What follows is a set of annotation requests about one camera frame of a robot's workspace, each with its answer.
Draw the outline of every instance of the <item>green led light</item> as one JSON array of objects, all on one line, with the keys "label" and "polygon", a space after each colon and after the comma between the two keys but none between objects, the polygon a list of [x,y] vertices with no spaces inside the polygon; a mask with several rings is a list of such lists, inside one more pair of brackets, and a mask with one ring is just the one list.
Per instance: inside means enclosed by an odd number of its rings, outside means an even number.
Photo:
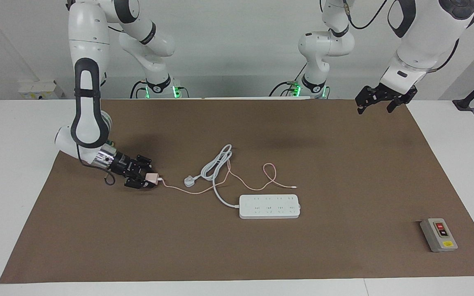
[{"label": "green led light", "polygon": [[326,98],[329,96],[329,93],[330,93],[330,87],[325,86],[325,89],[323,90],[323,94],[321,95],[321,97]]},{"label": "green led light", "polygon": [[175,99],[178,99],[181,95],[180,90],[173,86],[173,93],[175,94]]},{"label": "green led light", "polygon": [[299,84],[297,83],[294,83],[292,84],[292,87],[295,87],[292,91],[292,96],[299,96],[299,94],[301,93],[301,86],[299,86]]}]

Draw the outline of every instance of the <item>power socket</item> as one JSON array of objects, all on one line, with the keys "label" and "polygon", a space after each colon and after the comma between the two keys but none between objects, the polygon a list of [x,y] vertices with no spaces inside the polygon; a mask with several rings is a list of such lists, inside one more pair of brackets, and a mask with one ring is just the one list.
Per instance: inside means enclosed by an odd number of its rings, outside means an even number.
[{"label": "power socket", "polygon": [[251,194],[239,197],[241,219],[295,219],[301,206],[295,194]]}]

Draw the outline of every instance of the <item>pink cable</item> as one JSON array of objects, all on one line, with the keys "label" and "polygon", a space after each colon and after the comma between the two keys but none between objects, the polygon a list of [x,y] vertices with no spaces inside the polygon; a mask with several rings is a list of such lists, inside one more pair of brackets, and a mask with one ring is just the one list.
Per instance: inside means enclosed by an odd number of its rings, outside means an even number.
[{"label": "pink cable", "polygon": [[[226,163],[227,164],[227,167],[228,167],[228,171],[226,172],[226,176],[224,177],[224,180],[222,180],[222,182],[216,184],[216,186],[219,186],[219,185],[222,185],[224,182],[226,182],[226,180],[228,179],[228,175],[229,174],[232,174],[232,176],[234,176],[235,178],[239,179],[244,186],[246,186],[246,188],[252,190],[252,191],[261,191],[263,189],[265,189],[268,185],[274,183],[276,185],[278,185],[279,187],[283,187],[283,188],[289,188],[289,189],[295,189],[297,188],[296,186],[286,186],[286,185],[283,185],[283,184],[280,184],[278,182],[275,182],[275,178],[277,178],[277,169],[275,168],[275,165],[273,165],[273,163],[265,163],[263,165],[263,172],[265,173],[265,175],[267,176],[267,178],[269,179],[269,182],[266,183],[263,187],[261,187],[260,189],[254,189],[252,187],[249,187],[245,182],[244,180],[242,180],[241,177],[237,176],[236,174],[234,174],[231,170],[231,164],[230,164],[230,160],[228,160],[228,162]],[[267,173],[267,170],[266,170],[266,167],[267,165],[271,165],[271,167],[273,167],[273,178],[270,177],[270,175]],[[200,192],[190,192],[190,191],[186,191],[184,189],[181,189],[181,188],[178,188],[178,187],[175,187],[175,186],[169,186],[166,184],[166,182],[164,181],[164,179],[162,178],[162,184],[164,184],[164,187],[167,187],[167,188],[173,188],[173,189],[177,189],[177,190],[180,190],[182,192],[185,192],[185,193],[189,193],[189,194],[202,194],[202,193],[206,193],[207,191],[213,189],[213,186],[212,187],[209,187],[207,188],[206,190],[204,191],[200,191]]]}]

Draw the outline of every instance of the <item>switch box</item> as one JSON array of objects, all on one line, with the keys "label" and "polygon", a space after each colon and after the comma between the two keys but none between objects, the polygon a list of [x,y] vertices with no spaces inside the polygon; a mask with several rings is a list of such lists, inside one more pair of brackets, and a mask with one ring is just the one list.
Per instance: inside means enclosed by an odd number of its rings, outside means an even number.
[{"label": "switch box", "polygon": [[444,219],[427,219],[420,222],[423,234],[433,252],[454,251],[458,249],[455,238]]},{"label": "switch box", "polygon": [[55,81],[22,82],[18,92],[23,99],[67,99]]},{"label": "switch box", "polygon": [[239,198],[241,219],[295,219],[300,211],[295,194],[252,194]]}]

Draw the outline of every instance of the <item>white table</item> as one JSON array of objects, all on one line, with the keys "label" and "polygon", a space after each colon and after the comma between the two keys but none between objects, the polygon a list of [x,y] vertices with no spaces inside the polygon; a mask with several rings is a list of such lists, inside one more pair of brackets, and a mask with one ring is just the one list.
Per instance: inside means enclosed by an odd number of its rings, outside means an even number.
[{"label": "white table", "polygon": [[[448,101],[413,101],[408,108],[474,219],[473,114]],[[54,135],[73,114],[73,101],[0,101],[0,275],[58,153]],[[0,295],[9,296],[118,294],[468,296],[474,277],[0,285]]]}]

